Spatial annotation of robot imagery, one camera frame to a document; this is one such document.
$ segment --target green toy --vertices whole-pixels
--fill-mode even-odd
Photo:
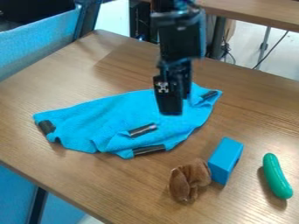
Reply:
[[[273,193],[281,199],[293,196],[293,189],[283,175],[276,155],[267,153],[263,158],[263,168],[267,182]]]

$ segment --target blue cube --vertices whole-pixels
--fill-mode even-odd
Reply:
[[[212,180],[225,185],[238,163],[243,151],[243,143],[236,142],[229,137],[222,138],[217,149],[208,161]]]

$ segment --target wooden table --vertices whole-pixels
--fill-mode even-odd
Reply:
[[[198,0],[207,13],[299,32],[299,3],[291,0]]]
[[[0,163],[113,223],[297,223],[299,83],[206,59],[194,80],[223,90],[202,129],[176,149],[131,160],[48,143],[31,116],[107,95],[151,87],[157,47],[95,31],[0,83]],[[245,145],[227,186],[212,183],[189,206],[167,191],[170,170],[208,159],[222,137]],[[295,190],[288,201],[268,189],[261,162],[275,153]]]

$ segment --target teal towel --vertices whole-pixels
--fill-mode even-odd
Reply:
[[[153,89],[140,90],[88,101],[71,108],[46,111],[33,116],[36,124],[49,120],[55,127],[46,135],[67,149],[88,153],[109,152],[133,158],[133,149],[164,144],[167,151],[184,141],[212,113],[221,92],[204,100],[210,89],[192,83],[191,96],[184,101],[182,115],[161,115]],[[157,130],[132,138],[128,131],[149,123]]]

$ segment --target brown crumpled object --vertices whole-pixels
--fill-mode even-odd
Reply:
[[[211,171],[206,162],[197,158],[193,162],[180,165],[171,171],[170,194],[174,200],[193,202],[198,197],[198,189],[211,183]]]

